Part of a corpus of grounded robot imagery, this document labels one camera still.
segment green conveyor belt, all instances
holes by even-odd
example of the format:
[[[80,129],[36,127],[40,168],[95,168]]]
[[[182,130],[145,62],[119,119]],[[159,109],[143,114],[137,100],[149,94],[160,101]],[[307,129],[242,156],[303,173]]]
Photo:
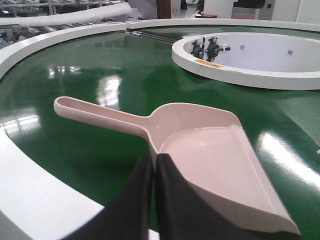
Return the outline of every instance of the green conveyor belt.
[[[320,39],[314,32],[260,27],[159,27],[140,31],[179,39],[185,33],[267,32]],[[0,82],[0,123],[10,139],[48,172],[106,205],[138,157],[148,154],[137,136],[61,118],[56,97],[71,96],[141,116],[170,102],[235,113],[267,175],[302,235],[256,233],[261,240],[320,239],[320,91],[269,90],[208,80],[171,60],[168,43],[108,33],[39,51]],[[152,218],[153,229],[157,229]]]

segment scoop handle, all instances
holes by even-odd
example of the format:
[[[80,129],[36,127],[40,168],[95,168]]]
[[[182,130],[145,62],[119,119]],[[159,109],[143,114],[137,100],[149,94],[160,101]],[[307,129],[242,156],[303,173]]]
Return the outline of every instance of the scoop handle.
[[[82,123],[112,129],[143,138],[147,138],[144,128],[145,116],[137,116],[127,112],[100,106],[69,96],[60,96],[54,100],[54,111],[61,117]]]

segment pink plastic scoop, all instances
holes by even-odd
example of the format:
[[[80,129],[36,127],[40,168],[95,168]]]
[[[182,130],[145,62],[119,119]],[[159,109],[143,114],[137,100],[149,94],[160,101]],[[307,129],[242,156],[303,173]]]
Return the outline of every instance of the pink plastic scoop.
[[[54,110],[67,119],[143,137],[154,166],[157,154],[170,154],[190,186],[238,227],[300,234],[233,113],[168,103],[137,116],[67,96],[54,101]]]

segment yellow label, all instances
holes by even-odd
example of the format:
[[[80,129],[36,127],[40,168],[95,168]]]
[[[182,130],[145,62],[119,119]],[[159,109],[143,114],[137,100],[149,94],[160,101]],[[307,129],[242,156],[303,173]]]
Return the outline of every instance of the yellow label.
[[[216,63],[213,63],[213,62],[209,62],[209,61],[204,61],[204,60],[201,60],[201,59],[197,59],[197,60],[195,60],[195,62],[200,63],[200,64],[204,64],[204,65],[208,65],[208,66],[211,66],[211,67],[215,67],[215,68],[222,68],[223,67],[223,65],[219,65],[219,64],[216,64]]]
[[[296,39],[310,39],[304,36],[291,36],[291,35],[287,35],[287,37],[291,37],[291,38],[296,38]]]

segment white pillar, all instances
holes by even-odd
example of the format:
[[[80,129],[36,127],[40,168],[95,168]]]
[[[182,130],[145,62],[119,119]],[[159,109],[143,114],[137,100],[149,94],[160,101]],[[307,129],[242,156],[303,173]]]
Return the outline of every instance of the white pillar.
[[[300,1],[301,0],[275,0],[272,20],[295,22],[297,19]]]
[[[299,23],[320,24],[319,11],[319,0],[301,0],[296,21]]]
[[[234,2],[238,0],[205,0],[203,14],[217,15],[219,19],[230,19]]]

